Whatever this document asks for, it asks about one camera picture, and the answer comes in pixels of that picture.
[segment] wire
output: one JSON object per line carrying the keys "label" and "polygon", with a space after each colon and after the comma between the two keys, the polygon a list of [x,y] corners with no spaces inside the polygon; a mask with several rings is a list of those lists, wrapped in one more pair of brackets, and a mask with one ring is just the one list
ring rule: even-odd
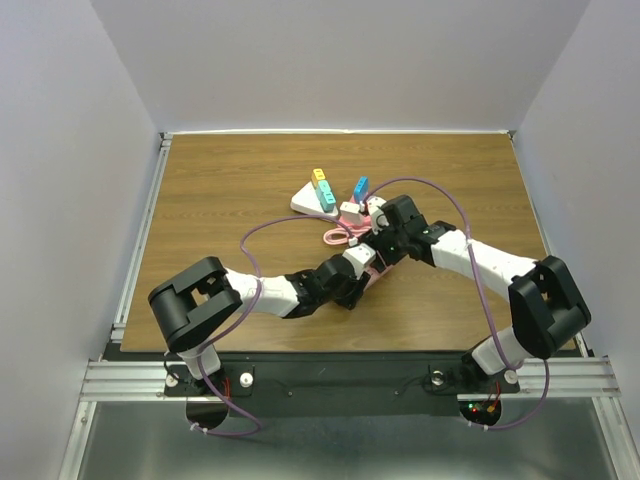
{"label": "wire", "polygon": [[169,355],[169,351],[168,350],[166,352],[164,352],[164,358],[162,359],[162,366],[164,367],[165,372],[167,372],[167,375],[169,375],[171,378],[173,378],[178,383],[185,383],[185,384],[189,383],[186,380],[180,378],[176,372],[172,371],[169,368],[169,365],[167,365],[167,355]]}
{"label": "wire", "polygon": [[504,363],[504,365],[510,370],[517,370],[519,366],[512,365],[511,362],[507,360],[507,356],[505,355],[504,350],[502,349],[502,345],[500,344],[500,339],[498,338],[498,329],[496,328],[496,322],[493,319],[493,314],[491,313],[491,309],[489,307],[489,300],[487,299],[487,295],[485,294],[484,288],[482,286],[482,276],[480,275],[478,262],[476,261],[476,256],[473,252],[473,244],[471,243],[471,240],[472,240],[471,223],[469,222],[469,217],[467,217],[467,214],[462,208],[462,205],[458,203],[455,197],[451,193],[449,193],[445,188],[441,187],[436,183],[431,182],[430,180],[420,178],[420,177],[397,177],[397,178],[392,178],[391,180],[387,180],[386,182],[383,182],[377,187],[375,187],[373,190],[371,190],[367,194],[364,201],[366,202],[371,195],[376,193],[381,188],[384,188],[387,185],[391,185],[392,183],[404,182],[404,181],[419,182],[435,188],[436,190],[441,192],[445,197],[447,197],[449,201],[451,201],[453,206],[456,208],[456,210],[462,217],[462,222],[464,223],[464,234],[465,234],[465,237],[467,237],[467,250],[469,251],[469,260],[471,261],[471,270],[473,272],[473,279],[476,284],[476,289],[478,290],[478,296],[480,297],[480,303],[482,304],[482,309],[484,310],[485,317],[487,317],[487,324],[489,325],[489,330],[491,331],[491,337],[493,338],[493,342],[496,345],[496,350],[498,351],[498,355],[500,356],[500,360],[502,360],[502,363]]}
{"label": "wire", "polygon": [[[371,230],[371,217],[368,215],[364,217],[364,223],[362,225],[354,225],[344,220],[344,217],[340,217],[340,221],[345,223],[350,229],[354,237],[364,235]],[[324,232],[322,240],[327,245],[344,245],[349,243],[349,232],[342,227],[332,228]]]}
{"label": "wire", "polygon": [[233,324],[231,326],[229,326],[226,330],[224,330],[223,332],[219,333],[218,335],[214,336],[212,339],[207,340],[205,343],[203,343],[200,346],[200,348],[198,350],[198,356],[196,358],[196,361],[197,361],[197,364],[198,364],[198,369],[200,370],[200,374],[202,375],[202,379],[204,380],[204,383],[207,385],[207,387],[209,387],[209,389],[213,392],[213,394],[216,397],[218,397],[222,401],[222,403],[224,403],[228,408],[230,408],[231,410],[233,410],[236,413],[239,413],[243,417],[251,420],[255,424],[255,427],[253,429],[251,429],[251,430],[246,430],[246,431],[242,431],[242,432],[218,432],[218,431],[208,430],[208,429],[202,428],[198,424],[192,423],[191,424],[191,428],[193,428],[195,430],[198,430],[199,432],[202,432],[202,433],[204,433],[206,435],[215,435],[215,436],[218,436],[218,437],[244,437],[244,436],[252,435],[252,434],[262,430],[263,424],[262,424],[262,422],[260,420],[258,420],[256,417],[254,417],[252,414],[250,414],[246,410],[238,407],[236,404],[234,404],[231,401],[231,399],[226,398],[222,393],[220,393],[220,391],[216,388],[216,386],[213,384],[213,382],[209,379],[209,377],[207,376],[207,373],[206,373],[206,371],[204,369],[204,365],[202,364],[202,352],[204,352],[204,350],[207,349],[210,345],[213,345],[215,342],[217,342],[221,338],[226,337],[231,332],[233,332],[236,328],[238,328],[240,326],[240,324],[249,316],[251,311],[255,308],[256,304],[258,303],[258,299],[260,298],[260,295],[262,293],[262,282],[260,280],[260,277],[262,277],[262,270],[260,269],[260,266],[258,265],[258,261],[256,260],[256,258],[253,256],[253,254],[245,246],[245,243],[246,243],[247,239],[252,234],[257,232],[258,230],[262,230],[263,228],[269,227],[271,225],[275,225],[277,223],[288,222],[288,221],[291,221],[291,220],[301,220],[301,219],[307,219],[307,218],[314,218],[314,219],[320,219],[320,220],[326,220],[326,221],[329,221],[329,222],[333,222],[333,223],[339,225],[340,227],[342,227],[347,232],[349,237],[353,237],[354,236],[354,233],[351,230],[351,228],[348,225],[346,225],[345,223],[341,222],[340,220],[336,220],[335,218],[331,218],[328,215],[317,215],[317,214],[314,214],[314,215],[291,215],[289,217],[277,218],[275,220],[270,220],[270,221],[262,223],[262,224],[260,224],[260,225],[258,225],[256,227],[253,227],[251,230],[249,230],[247,233],[245,233],[244,236],[242,237],[242,239],[240,240],[240,250],[242,250],[242,252],[247,256],[247,258],[251,262],[251,265],[253,265],[253,269],[254,269],[255,275],[256,275],[256,293],[253,296],[253,298],[251,299],[251,301],[249,302],[249,305],[247,305],[247,308],[245,309],[245,311],[242,312],[240,317],[235,322],[233,322]]}
{"label": "wire", "polygon": [[493,389],[496,388],[496,394],[500,395],[500,383],[496,382],[494,384],[491,385],[491,388],[489,389],[489,396],[487,397],[487,399],[482,402],[482,405],[485,405],[487,403],[489,403],[491,401],[491,397],[493,396]]}
{"label": "wire", "polygon": [[507,423],[505,425],[489,426],[489,425],[481,425],[479,423],[473,423],[473,422],[469,422],[468,425],[470,427],[475,426],[478,428],[482,428],[484,430],[493,430],[493,431],[509,430],[510,428],[519,427],[520,425],[531,420],[531,418],[537,415],[540,412],[540,409],[542,408],[542,405],[544,404],[545,400],[547,399],[547,395],[549,393],[549,384],[551,383],[551,372],[549,372],[549,363],[546,360],[543,360],[543,362],[544,362],[544,375],[545,375],[544,390],[542,390],[542,396],[540,397],[540,400],[529,413],[527,413],[524,417],[519,418],[514,422]]}
{"label": "wire", "polygon": [[498,387],[498,394],[496,395],[496,400],[493,402],[493,405],[491,405],[493,408],[496,408],[496,406],[498,405],[498,402],[500,401],[500,395],[502,394],[502,392],[500,391],[500,382],[496,382],[496,386]]}

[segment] wooden tabletop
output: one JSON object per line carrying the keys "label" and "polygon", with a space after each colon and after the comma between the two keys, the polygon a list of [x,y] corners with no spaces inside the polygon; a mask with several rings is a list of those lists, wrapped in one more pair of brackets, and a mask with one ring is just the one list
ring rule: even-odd
{"label": "wooden tabletop", "polygon": [[[338,202],[362,175],[371,185],[402,175],[429,178],[466,209],[476,240],[532,258],[545,256],[506,135],[178,135],[174,136],[128,317],[122,349],[164,351],[149,292],[205,256],[251,273],[238,248],[251,227],[291,215],[291,196],[322,168]],[[409,194],[428,222],[461,220],[439,192],[414,183],[379,195]],[[278,224],[248,241],[266,276],[315,268],[340,252],[322,242],[328,224]],[[499,328],[508,305],[490,292]],[[349,351],[467,349],[488,335],[473,282],[405,259],[348,311],[328,304],[311,317],[250,315],[219,350]]]}

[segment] white enclosure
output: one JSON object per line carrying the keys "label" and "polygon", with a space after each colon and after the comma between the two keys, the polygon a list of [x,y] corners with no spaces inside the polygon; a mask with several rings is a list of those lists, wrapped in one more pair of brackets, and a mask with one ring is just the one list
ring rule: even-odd
{"label": "white enclosure", "polygon": [[593,315],[640,441],[640,4],[594,0],[531,105],[516,152],[553,253]]}
{"label": "white enclosure", "polygon": [[57,478],[160,131],[517,130],[639,441],[638,25],[634,0],[3,2],[0,478]]}
{"label": "white enclosure", "polygon": [[586,0],[93,0],[158,127],[515,129]]}
{"label": "white enclosure", "polygon": [[57,478],[158,136],[84,0],[0,5],[0,478]]}

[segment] white triangular holder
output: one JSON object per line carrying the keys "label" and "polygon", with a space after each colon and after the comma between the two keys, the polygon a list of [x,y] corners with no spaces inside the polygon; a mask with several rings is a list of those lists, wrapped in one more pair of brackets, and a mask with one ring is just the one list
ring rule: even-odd
{"label": "white triangular holder", "polygon": [[307,215],[327,215],[335,219],[340,216],[340,211],[337,206],[333,207],[333,210],[328,213],[322,210],[320,200],[318,200],[316,196],[316,189],[313,188],[311,182],[307,183],[298,193],[291,197],[291,210],[306,213]]}

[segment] yellow block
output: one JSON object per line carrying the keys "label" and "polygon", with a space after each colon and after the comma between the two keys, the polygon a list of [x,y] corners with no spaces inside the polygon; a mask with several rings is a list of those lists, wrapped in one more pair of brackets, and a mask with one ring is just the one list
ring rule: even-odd
{"label": "yellow block", "polygon": [[313,188],[318,188],[318,182],[320,180],[326,180],[324,172],[321,168],[314,168],[313,172],[311,172],[311,183],[313,183]]}

